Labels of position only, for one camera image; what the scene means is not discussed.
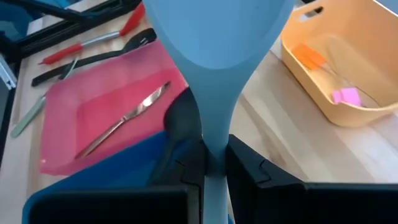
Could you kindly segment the teal plastic tray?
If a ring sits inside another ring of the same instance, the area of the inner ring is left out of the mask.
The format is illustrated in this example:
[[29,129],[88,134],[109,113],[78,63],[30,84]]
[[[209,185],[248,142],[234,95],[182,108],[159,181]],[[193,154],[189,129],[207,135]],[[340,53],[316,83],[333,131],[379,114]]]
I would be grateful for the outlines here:
[[[21,224],[161,224],[168,187],[148,184],[169,139],[155,134],[31,195]],[[230,215],[220,223],[234,224]]]

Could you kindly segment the pink translucent plastic tray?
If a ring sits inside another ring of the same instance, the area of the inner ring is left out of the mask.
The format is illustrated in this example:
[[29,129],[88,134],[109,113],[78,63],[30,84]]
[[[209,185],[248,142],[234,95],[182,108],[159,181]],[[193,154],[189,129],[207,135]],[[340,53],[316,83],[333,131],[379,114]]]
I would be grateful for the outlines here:
[[[161,85],[167,91],[144,114],[118,128],[89,156],[75,156]],[[72,175],[163,130],[164,113],[187,87],[158,40],[54,84],[46,92],[40,171]]]

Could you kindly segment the black slotted spoon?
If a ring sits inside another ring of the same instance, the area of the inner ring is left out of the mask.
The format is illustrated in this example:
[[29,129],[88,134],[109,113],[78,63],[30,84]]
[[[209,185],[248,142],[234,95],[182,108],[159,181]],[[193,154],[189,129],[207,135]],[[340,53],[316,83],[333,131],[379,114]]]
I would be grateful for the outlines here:
[[36,86],[40,85],[41,83],[44,83],[47,80],[49,80],[53,77],[56,77],[57,75],[59,75],[59,78],[62,78],[62,76],[63,76],[62,73],[69,72],[70,67],[72,65],[74,65],[74,68],[79,68],[79,67],[83,67],[85,65],[91,64],[91,63],[106,60],[108,58],[117,57],[122,54],[126,54],[132,50],[138,49],[139,47],[142,47],[146,44],[149,44],[149,43],[155,41],[156,38],[157,38],[157,34],[155,33],[153,28],[145,29],[145,30],[139,32],[138,34],[132,36],[121,50],[110,51],[110,52],[90,56],[87,58],[78,59],[75,63],[71,62],[69,64],[65,64],[60,67],[49,70],[49,71],[35,77],[31,81],[31,86],[36,87]]

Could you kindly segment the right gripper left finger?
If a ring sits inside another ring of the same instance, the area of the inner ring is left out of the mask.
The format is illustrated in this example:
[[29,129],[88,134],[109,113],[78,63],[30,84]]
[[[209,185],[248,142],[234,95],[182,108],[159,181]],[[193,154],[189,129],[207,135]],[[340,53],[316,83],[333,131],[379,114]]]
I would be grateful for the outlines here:
[[178,146],[155,185],[170,191],[161,200],[161,224],[203,224],[205,146],[202,140]]

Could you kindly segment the all-steel table knife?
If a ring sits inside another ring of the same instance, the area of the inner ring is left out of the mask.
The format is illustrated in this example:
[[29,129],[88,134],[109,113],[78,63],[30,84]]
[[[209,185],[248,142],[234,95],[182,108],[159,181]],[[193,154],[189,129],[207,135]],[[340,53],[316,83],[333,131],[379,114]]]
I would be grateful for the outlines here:
[[117,122],[111,125],[107,130],[101,133],[96,139],[92,140],[88,146],[86,146],[82,151],[80,151],[76,156],[75,160],[81,159],[88,156],[96,148],[104,142],[110,135],[112,135],[119,127],[129,120],[143,114],[147,111],[169,88],[171,82],[164,83],[162,86],[158,87],[154,92],[152,92],[147,98],[140,102],[134,109],[122,116]]

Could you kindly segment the red silicone spoon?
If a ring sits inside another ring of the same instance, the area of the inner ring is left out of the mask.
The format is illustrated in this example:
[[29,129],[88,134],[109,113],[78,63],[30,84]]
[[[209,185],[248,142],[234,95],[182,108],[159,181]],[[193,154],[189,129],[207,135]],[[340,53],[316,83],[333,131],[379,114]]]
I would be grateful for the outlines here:
[[110,32],[107,34],[103,34],[101,36],[83,41],[83,42],[78,42],[76,44],[73,44],[65,49],[59,50],[58,52],[44,58],[40,64],[46,64],[50,65],[55,62],[58,62],[59,60],[65,58],[66,56],[75,54],[79,51],[82,51],[84,48],[88,48],[89,46],[98,44],[100,42],[105,42],[107,40],[115,39],[118,37],[122,37],[126,34],[128,34],[130,31],[135,29],[139,23],[140,20],[144,17],[145,15],[145,7],[144,3],[140,2],[138,6],[133,10],[133,13],[130,15],[129,19],[125,23],[124,27],[121,30]]

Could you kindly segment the grey-blue silicone spoon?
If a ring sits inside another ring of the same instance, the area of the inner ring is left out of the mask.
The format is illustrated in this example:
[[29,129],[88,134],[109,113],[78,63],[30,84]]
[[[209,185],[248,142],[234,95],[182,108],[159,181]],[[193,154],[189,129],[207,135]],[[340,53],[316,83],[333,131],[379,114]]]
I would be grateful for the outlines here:
[[227,224],[224,155],[237,99],[285,26],[295,0],[143,0],[200,111],[208,165],[203,224]]

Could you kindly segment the orange plastic bin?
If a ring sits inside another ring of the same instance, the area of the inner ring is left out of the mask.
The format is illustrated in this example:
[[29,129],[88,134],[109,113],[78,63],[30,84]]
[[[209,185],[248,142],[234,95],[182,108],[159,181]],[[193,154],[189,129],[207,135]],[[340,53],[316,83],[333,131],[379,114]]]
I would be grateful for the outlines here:
[[[334,104],[336,80],[309,71],[292,53],[305,44],[327,59],[330,38],[346,50],[347,77],[361,106]],[[376,0],[314,0],[292,11],[280,40],[283,62],[330,122],[358,127],[398,111],[398,16]]]

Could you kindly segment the green-handled knife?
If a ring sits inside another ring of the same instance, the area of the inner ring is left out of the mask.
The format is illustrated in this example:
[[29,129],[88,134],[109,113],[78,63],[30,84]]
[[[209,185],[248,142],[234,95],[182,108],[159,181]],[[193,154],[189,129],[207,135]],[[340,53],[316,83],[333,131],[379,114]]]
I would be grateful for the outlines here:
[[[68,78],[72,73],[73,69],[77,64],[78,59],[74,58],[71,63],[67,65],[63,73],[58,77],[58,81]],[[10,136],[12,138],[18,137],[23,130],[29,125],[29,123],[41,112],[46,102],[46,93],[41,95],[26,115],[16,124],[14,129],[11,131]]]

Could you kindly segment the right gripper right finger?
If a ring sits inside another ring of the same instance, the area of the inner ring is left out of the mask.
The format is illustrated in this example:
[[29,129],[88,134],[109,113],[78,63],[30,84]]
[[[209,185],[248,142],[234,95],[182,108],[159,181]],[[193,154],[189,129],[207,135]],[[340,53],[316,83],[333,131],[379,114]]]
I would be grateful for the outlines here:
[[234,135],[226,148],[226,176],[236,224],[302,224],[303,181]]

